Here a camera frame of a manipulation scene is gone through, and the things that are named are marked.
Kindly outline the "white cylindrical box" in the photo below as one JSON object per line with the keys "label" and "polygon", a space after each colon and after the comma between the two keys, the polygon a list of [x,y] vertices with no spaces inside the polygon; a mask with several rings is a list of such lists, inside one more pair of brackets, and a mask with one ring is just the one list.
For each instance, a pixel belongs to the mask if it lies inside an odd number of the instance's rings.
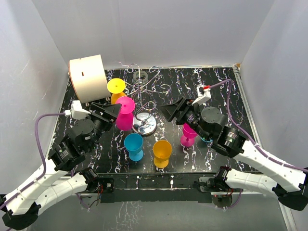
{"label": "white cylindrical box", "polygon": [[72,59],[68,68],[75,94],[81,103],[111,96],[101,55]]}

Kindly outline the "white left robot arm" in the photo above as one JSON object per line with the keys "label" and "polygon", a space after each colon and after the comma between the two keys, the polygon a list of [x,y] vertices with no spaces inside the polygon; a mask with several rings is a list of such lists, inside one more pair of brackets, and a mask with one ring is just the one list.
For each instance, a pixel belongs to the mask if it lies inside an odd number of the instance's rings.
{"label": "white left robot arm", "polygon": [[33,224],[46,209],[63,199],[84,191],[99,188],[99,176],[88,167],[71,178],[54,185],[85,160],[85,154],[94,150],[104,132],[114,125],[121,110],[120,104],[91,103],[90,109],[82,108],[80,101],[73,101],[71,108],[59,116],[76,119],[60,143],[44,156],[39,141],[38,122],[35,137],[42,165],[20,186],[0,196],[3,223],[9,229],[23,230]]}

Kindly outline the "clear tape roll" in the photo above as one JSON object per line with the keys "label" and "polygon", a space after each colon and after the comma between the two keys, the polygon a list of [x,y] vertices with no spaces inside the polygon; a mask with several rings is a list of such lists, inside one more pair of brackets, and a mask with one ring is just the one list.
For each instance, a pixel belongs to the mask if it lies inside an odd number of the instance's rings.
{"label": "clear tape roll", "polygon": [[133,80],[137,81],[137,80],[142,80],[143,82],[147,82],[148,81],[148,74],[147,72],[141,70],[141,71],[136,71],[133,73]]}

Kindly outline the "blue wine glass left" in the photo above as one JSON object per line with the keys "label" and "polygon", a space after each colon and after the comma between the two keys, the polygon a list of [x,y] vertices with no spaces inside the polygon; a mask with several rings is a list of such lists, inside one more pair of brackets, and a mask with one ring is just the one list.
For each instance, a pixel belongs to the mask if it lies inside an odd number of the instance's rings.
{"label": "blue wine glass left", "polygon": [[138,162],[143,158],[143,137],[140,134],[131,133],[126,136],[124,146],[132,161]]}

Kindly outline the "aluminium frame rail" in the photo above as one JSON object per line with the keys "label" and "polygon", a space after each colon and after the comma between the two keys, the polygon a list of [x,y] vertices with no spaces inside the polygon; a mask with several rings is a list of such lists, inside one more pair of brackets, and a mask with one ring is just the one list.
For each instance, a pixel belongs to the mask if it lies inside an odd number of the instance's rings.
{"label": "aluminium frame rail", "polygon": [[[234,75],[235,75],[236,83],[238,85],[238,89],[239,89],[240,94],[241,94],[241,98],[242,98],[243,103],[244,103],[244,107],[245,107],[246,114],[247,114],[247,117],[248,117],[248,120],[249,120],[249,124],[250,124],[251,130],[252,130],[252,133],[253,133],[253,137],[254,137],[255,141],[258,142],[260,147],[262,148],[262,143],[261,143],[257,128],[255,126],[254,119],[253,119],[253,116],[252,116],[252,113],[251,113],[251,110],[250,110],[250,107],[249,107],[249,104],[248,104],[248,100],[247,100],[247,97],[246,97],[246,94],[245,94],[245,91],[244,91],[244,86],[243,86],[242,78],[241,78],[241,75],[240,75],[239,64],[235,64],[232,68],[233,68],[233,72],[234,72]],[[291,209],[282,205],[281,203],[279,203],[279,206],[280,206],[281,213],[282,213],[284,222],[286,224],[287,230],[288,231],[297,231],[298,229],[296,227],[295,220],[294,220],[294,217],[292,215]]]}

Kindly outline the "orange wine glass front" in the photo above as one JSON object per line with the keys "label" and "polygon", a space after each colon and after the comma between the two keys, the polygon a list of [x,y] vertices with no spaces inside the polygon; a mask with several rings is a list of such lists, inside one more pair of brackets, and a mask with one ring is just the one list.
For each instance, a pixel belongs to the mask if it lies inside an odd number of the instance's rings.
{"label": "orange wine glass front", "polygon": [[165,168],[169,164],[172,154],[172,146],[166,140],[159,140],[153,146],[154,165],[157,168]]}

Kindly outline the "blue wine glass right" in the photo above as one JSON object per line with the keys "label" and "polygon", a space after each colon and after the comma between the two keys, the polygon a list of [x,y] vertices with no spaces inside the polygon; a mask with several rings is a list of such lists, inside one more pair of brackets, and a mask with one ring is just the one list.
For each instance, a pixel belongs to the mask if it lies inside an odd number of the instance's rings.
{"label": "blue wine glass right", "polygon": [[202,140],[203,142],[206,142],[206,143],[210,143],[210,142],[213,141],[212,139],[207,140],[207,139],[204,139],[204,138],[202,138],[202,137],[200,137],[200,138],[201,138],[201,140]]}

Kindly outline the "orange wine glass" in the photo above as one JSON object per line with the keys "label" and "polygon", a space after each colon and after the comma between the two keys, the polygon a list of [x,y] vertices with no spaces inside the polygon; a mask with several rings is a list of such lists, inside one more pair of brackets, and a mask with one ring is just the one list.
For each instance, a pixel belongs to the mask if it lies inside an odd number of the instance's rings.
{"label": "orange wine glass", "polygon": [[172,146],[166,140],[159,140],[153,146],[154,165],[157,168],[165,168],[169,164],[172,154]]}
{"label": "orange wine glass", "polygon": [[107,83],[107,89],[111,93],[111,104],[115,104],[119,98],[126,96],[125,88],[126,83],[120,78],[113,78]]}

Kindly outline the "blue wine glass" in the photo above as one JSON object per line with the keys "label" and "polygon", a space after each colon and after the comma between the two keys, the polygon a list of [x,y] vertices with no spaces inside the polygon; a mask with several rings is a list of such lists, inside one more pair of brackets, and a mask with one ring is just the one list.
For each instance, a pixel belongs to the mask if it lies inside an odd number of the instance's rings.
{"label": "blue wine glass", "polygon": [[204,138],[202,138],[202,137],[200,137],[200,138],[201,138],[201,140],[202,140],[203,142],[206,142],[206,143],[210,143],[210,142],[213,141],[212,139],[207,140],[207,139],[204,139]]}
{"label": "blue wine glass", "polygon": [[124,146],[132,161],[138,162],[143,158],[143,137],[140,134],[131,133],[126,136]]}

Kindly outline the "pink wine glass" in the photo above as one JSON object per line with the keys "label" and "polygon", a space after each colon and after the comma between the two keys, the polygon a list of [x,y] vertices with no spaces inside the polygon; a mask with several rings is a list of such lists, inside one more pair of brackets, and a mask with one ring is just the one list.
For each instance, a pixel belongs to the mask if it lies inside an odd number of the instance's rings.
{"label": "pink wine glass", "polygon": [[116,120],[116,126],[123,131],[131,130],[133,127],[133,111],[135,102],[129,97],[121,97],[116,103],[121,104],[120,113]]}
{"label": "pink wine glass", "polygon": [[192,128],[190,128],[188,124],[184,124],[182,126],[182,136],[180,138],[181,145],[185,147],[193,146],[197,135],[198,134]]}

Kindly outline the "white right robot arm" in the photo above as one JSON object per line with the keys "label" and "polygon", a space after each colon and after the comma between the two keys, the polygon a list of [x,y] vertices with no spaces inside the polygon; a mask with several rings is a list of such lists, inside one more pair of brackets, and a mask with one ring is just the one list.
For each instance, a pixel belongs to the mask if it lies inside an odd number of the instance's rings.
{"label": "white right robot arm", "polygon": [[187,124],[201,138],[211,140],[211,147],[217,153],[260,171],[258,175],[220,167],[214,178],[206,182],[198,181],[200,187],[212,191],[255,191],[277,197],[281,204],[297,211],[307,206],[307,169],[297,169],[263,151],[238,129],[227,126],[228,117],[219,109],[206,107],[200,110],[192,100],[186,98],[173,104],[160,105],[158,109],[168,122],[175,119],[177,125]]}

